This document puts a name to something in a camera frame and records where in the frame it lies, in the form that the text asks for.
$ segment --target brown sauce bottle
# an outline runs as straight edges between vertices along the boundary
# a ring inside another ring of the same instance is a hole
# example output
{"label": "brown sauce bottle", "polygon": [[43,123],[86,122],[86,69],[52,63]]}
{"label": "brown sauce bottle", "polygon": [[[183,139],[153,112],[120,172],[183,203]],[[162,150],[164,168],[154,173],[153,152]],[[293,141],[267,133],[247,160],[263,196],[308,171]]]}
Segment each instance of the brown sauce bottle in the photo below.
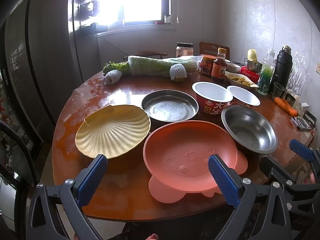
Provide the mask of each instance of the brown sauce bottle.
{"label": "brown sauce bottle", "polygon": [[218,48],[217,58],[213,61],[211,78],[216,82],[223,82],[224,75],[226,73],[227,63],[226,59],[226,49]]}

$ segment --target bottle cap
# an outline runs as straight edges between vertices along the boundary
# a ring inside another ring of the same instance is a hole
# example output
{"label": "bottle cap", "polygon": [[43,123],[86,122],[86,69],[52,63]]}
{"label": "bottle cap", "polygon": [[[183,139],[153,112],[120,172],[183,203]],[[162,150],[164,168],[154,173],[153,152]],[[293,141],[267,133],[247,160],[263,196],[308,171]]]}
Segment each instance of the bottle cap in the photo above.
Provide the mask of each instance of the bottle cap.
{"label": "bottle cap", "polygon": [[275,50],[273,48],[270,48],[268,49],[268,54],[272,57],[274,57],[276,54],[275,54]]}
{"label": "bottle cap", "polygon": [[178,47],[185,47],[185,48],[193,48],[194,45],[192,43],[181,43],[181,42],[178,42],[177,46]]}
{"label": "bottle cap", "polygon": [[218,48],[218,53],[226,54],[227,50],[224,48]]}

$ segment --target wooden table surface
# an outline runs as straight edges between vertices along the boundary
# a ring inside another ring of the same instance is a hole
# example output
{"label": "wooden table surface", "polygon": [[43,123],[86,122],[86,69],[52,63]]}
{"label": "wooden table surface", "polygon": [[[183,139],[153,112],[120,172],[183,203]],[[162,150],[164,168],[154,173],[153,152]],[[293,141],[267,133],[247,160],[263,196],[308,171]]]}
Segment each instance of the wooden table surface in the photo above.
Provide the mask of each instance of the wooden table surface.
{"label": "wooden table surface", "polygon": [[[78,89],[74,90],[64,106],[58,119],[53,137],[52,165],[56,185],[65,179],[75,178],[81,169],[86,168],[92,159],[82,155],[76,148],[75,135],[84,117],[107,106],[132,104],[140,106],[148,93],[160,89],[180,90],[195,97],[191,86],[195,82],[211,79],[192,73],[182,83],[172,82],[163,77],[123,76],[114,85],[103,85],[102,72],[94,75]],[[306,143],[305,133],[297,130],[290,121],[289,115],[280,109],[270,97],[256,93],[261,101],[256,111],[263,114],[275,129],[279,143],[272,156],[283,166],[287,165],[295,153],[289,149],[293,138]],[[223,127],[221,115],[207,116],[198,113],[197,120],[213,122]],[[153,122],[151,131],[161,124]],[[220,194],[207,198],[202,194],[187,194],[182,200],[164,204],[156,201],[149,192],[148,182],[151,177],[142,158],[144,142],[135,149],[120,157],[108,160],[108,171],[103,177],[90,204],[83,207],[85,214],[108,220],[160,220],[182,217],[212,209],[225,202]],[[247,156],[248,169],[242,177],[250,178],[254,183],[263,183],[266,177],[258,168],[261,156],[238,148]]]}

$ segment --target window sill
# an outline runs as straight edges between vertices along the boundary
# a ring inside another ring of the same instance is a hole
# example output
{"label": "window sill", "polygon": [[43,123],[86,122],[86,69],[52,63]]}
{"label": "window sill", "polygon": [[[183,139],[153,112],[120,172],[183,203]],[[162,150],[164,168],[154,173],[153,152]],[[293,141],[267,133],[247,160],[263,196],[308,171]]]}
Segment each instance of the window sill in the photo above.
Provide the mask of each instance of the window sill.
{"label": "window sill", "polygon": [[176,29],[171,24],[143,24],[143,25],[131,25],[131,26],[121,26],[114,27],[107,32],[98,33],[98,36],[105,36],[113,33],[131,32],[131,31],[141,31],[141,30],[166,30],[175,31]]}

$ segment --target window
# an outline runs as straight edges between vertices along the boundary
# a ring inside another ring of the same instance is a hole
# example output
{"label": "window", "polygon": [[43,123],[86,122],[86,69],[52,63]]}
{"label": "window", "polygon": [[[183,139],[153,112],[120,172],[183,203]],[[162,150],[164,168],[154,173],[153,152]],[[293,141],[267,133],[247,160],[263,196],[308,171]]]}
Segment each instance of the window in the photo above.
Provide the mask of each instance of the window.
{"label": "window", "polygon": [[100,13],[96,21],[110,25],[117,20],[125,25],[138,25],[164,21],[169,14],[169,0],[98,0]]}

